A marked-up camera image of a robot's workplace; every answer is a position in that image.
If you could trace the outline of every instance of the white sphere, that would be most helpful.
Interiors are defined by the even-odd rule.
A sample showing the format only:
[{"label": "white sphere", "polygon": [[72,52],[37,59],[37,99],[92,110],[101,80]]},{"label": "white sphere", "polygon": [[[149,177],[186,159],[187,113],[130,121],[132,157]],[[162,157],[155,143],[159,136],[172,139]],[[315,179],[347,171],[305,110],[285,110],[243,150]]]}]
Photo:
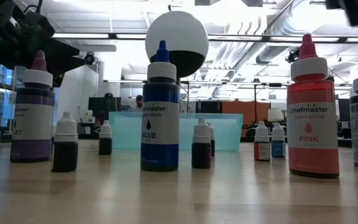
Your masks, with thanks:
[{"label": "white sphere", "polygon": [[195,73],[204,63],[208,53],[208,35],[202,23],[193,15],[170,11],[153,21],[145,41],[150,62],[155,61],[161,40],[167,43],[170,62],[177,67],[177,77]]}]

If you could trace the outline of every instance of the person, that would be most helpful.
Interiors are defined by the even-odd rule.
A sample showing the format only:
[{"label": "person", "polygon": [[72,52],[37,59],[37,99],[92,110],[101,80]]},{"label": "person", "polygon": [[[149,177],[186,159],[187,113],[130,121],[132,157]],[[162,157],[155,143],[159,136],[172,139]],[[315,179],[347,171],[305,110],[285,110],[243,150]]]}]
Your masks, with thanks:
[{"label": "person", "polygon": [[137,95],[136,106],[131,108],[131,112],[142,112],[142,105],[143,105],[143,96]]}]

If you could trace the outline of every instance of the wooden table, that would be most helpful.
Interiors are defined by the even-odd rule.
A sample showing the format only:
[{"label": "wooden table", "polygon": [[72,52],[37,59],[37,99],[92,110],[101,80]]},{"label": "wooden table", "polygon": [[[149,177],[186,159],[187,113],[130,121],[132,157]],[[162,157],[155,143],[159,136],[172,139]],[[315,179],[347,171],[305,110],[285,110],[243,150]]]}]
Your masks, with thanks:
[{"label": "wooden table", "polygon": [[217,152],[210,170],[180,154],[177,172],[141,172],[138,152],[98,156],[80,141],[76,172],[51,173],[49,162],[11,164],[0,156],[0,223],[358,223],[358,167],[341,148],[341,176],[290,175],[286,159],[254,162],[252,144]]}]

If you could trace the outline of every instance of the pink bottle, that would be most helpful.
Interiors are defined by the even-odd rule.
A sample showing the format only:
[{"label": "pink bottle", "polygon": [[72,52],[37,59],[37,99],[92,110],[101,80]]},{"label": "pink bottle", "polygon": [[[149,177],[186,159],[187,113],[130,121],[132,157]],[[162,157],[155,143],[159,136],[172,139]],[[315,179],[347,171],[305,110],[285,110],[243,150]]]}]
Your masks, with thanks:
[{"label": "pink bottle", "polygon": [[325,80],[327,72],[327,60],[316,55],[311,35],[304,35],[287,93],[288,154],[295,175],[339,177],[334,83]]}]

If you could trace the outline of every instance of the purple bottle cap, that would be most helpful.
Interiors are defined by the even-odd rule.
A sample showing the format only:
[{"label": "purple bottle cap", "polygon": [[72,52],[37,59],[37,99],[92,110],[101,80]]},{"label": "purple bottle cap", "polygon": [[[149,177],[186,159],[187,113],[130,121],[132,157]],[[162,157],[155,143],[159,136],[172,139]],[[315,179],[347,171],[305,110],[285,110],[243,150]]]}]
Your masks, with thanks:
[{"label": "purple bottle cap", "polygon": [[35,58],[32,61],[33,70],[47,71],[47,61],[45,61],[45,54],[42,50],[37,51]]}]

